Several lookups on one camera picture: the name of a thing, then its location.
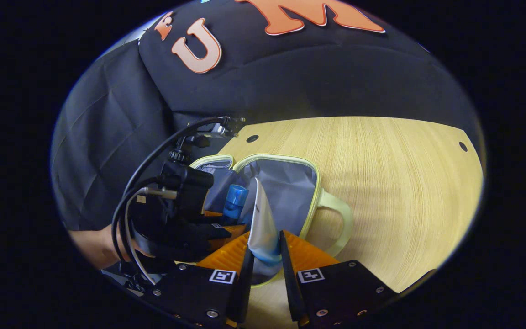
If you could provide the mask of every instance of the wooden table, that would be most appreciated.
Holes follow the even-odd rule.
[[[247,143],[251,135],[259,135]],[[466,148],[465,152],[459,142]],[[349,204],[354,231],[340,261],[358,260],[400,292],[440,267],[472,222],[482,167],[464,131],[425,121],[378,117],[309,118],[248,125],[219,154],[308,159],[326,191]],[[307,240],[328,248],[342,229],[316,212]],[[296,328],[283,277],[251,289],[249,329]]]

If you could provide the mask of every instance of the human arm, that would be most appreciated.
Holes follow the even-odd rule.
[[[113,239],[111,238],[111,225],[108,225],[100,231],[68,231],[70,237],[73,239],[77,248],[82,252],[83,256],[91,263],[96,269],[107,268],[119,261],[117,251],[113,246]],[[133,248],[142,252],[135,242],[133,242]],[[117,229],[117,243],[119,244],[119,251],[125,258],[125,261],[129,262],[131,259],[125,251],[125,246],[121,241],[121,233]]]

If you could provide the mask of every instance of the black t-shirt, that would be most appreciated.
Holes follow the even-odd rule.
[[[50,166],[68,229],[107,226],[137,166],[200,117],[241,116],[248,123],[329,116],[418,119],[463,129],[480,152],[473,105],[451,74],[416,41],[365,11],[385,33],[343,27],[329,8],[325,26],[284,11],[304,27],[282,35],[267,34],[269,22],[246,1],[194,1],[172,11],[164,40],[155,27],[166,16],[139,44],[98,59],[62,108]],[[184,37],[196,58],[206,58],[203,42],[188,35],[201,18],[220,58],[196,73],[173,48]],[[212,42],[209,47],[215,49]],[[164,159],[147,175],[159,173]]]

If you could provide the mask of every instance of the hand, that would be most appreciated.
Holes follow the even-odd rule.
[[[111,226],[108,225],[104,229],[101,230],[101,234],[104,237],[105,245],[107,246],[107,249],[111,251],[113,254],[113,257],[116,261],[119,260],[119,255],[117,254],[117,250],[115,250],[115,245],[113,243],[113,238],[111,237]],[[141,252],[144,254],[144,256],[155,258],[155,256],[152,256],[148,254],[147,252],[144,252],[139,245],[137,245],[137,242],[135,239],[131,239],[131,243],[133,244],[133,248],[137,250],[138,252]],[[131,259],[129,258],[129,254],[127,254],[127,251],[125,250],[125,246],[123,245],[123,240],[121,239],[121,232],[119,231],[119,223],[117,223],[117,244],[119,245],[119,251],[121,252],[121,255],[123,255],[123,258],[126,262],[130,262]]]

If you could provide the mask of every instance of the black cable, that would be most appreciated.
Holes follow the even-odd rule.
[[[148,178],[142,182],[140,182],[138,185],[135,186],[134,189],[130,190],[126,193],[125,197],[121,199],[119,204],[117,204],[117,208],[115,208],[115,212],[113,213],[113,220],[111,221],[111,237],[113,239],[113,246],[115,247],[115,250],[117,250],[117,255],[119,256],[119,259],[122,262],[125,262],[125,258],[123,258],[123,254],[121,254],[121,251],[119,250],[119,244],[117,243],[117,223],[119,222],[119,213],[123,212],[123,206],[127,204],[127,201],[133,197],[133,195],[140,189],[146,187],[149,184],[159,183],[160,177],[151,177]],[[131,254],[131,250],[129,250],[129,244],[127,243],[127,239],[125,238],[125,226],[121,225],[119,227],[119,232],[121,233],[121,240],[123,242],[123,245],[125,246],[125,251],[127,251],[128,256],[131,260],[133,260],[133,255]]]
[[[127,183],[125,187],[125,191],[123,191],[123,196],[130,190],[131,185],[135,184],[135,182],[139,179],[140,175],[143,174],[143,172],[147,169],[149,164],[155,160],[165,150],[174,140],[179,139],[180,137],[184,137],[184,135],[187,135],[190,131],[195,131],[196,129],[209,125],[211,123],[220,123],[221,125],[226,125],[230,121],[230,117],[211,117],[206,118],[202,120],[195,121],[182,129],[181,131],[177,131],[173,135],[171,135],[168,139],[166,139],[162,144],[160,144],[151,154],[147,156],[147,158],[142,162],[142,164],[139,165],[137,170],[133,173],[131,176],[131,179],[129,179],[129,182]]]

